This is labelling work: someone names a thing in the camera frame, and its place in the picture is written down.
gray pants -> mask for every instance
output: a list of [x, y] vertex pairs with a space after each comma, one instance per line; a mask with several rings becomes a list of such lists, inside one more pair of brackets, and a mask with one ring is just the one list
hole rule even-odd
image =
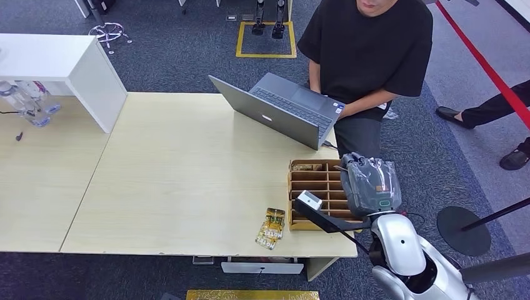
[[357, 152], [367, 158], [378, 158], [381, 153], [381, 122], [355, 116], [340, 119], [335, 124], [335, 138], [339, 157]]

wooden organizer box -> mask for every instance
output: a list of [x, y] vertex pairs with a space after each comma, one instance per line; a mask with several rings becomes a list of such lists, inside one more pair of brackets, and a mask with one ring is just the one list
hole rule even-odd
[[[289, 229], [290, 230], [322, 230], [313, 222], [302, 217], [293, 208], [293, 201], [307, 190], [322, 199], [321, 211], [328, 216], [343, 219], [351, 223], [362, 220], [354, 217], [348, 209], [346, 194], [341, 185], [341, 172], [335, 169], [339, 159], [298, 159], [289, 163]], [[293, 171], [295, 164], [320, 164], [321, 171]]]

man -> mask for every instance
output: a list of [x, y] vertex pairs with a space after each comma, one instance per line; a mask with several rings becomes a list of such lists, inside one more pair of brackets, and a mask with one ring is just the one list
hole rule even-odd
[[309, 87], [346, 104], [335, 124], [340, 156], [379, 156], [392, 99], [420, 95], [432, 35], [421, 0], [322, 0], [298, 48]]
[[[530, 80], [512, 87], [512, 91], [527, 107], [530, 106]], [[490, 123], [513, 112], [514, 109], [502, 94], [492, 97], [478, 107], [468, 108], [460, 112], [444, 106], [436, 109], [438, 116], [467, 129]], [[518, 170], [524, 167], [528, 161], [530, 161], [530, 137], [519, 144], [514, 151], [505, 155], [499, 165], [506, 170]]]

laptop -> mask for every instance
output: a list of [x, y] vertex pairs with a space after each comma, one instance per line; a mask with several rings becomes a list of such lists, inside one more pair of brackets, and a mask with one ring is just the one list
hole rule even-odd
[[344, 103], [267, 73], [249, 91], [208, 76], [232, 108], [279, 133], [318, 150]]

yellow tape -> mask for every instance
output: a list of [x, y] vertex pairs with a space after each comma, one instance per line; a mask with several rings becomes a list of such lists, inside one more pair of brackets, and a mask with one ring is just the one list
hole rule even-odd
[[[275, 22], [263, 22], [265, 25], [274, 25]], [[253, 22], [241, 22], [239, 25], [239, 34], [237, 35], [236, 44], [236, 57], [237, 58], [296, 58], [296, 42], [294, 40], [294, 28], [293, 22], [283, 23], [289, 29], [289, 43], [291, 44], [290, 54], [254, 54], [254, 53], [241, 53], [243, 48], [243, 36], [245, 33], [245, 26], [254, 25]]]
[[186, 300], [319, 300], [318, 292], [304, 291], [220, 291], [191, 289]]

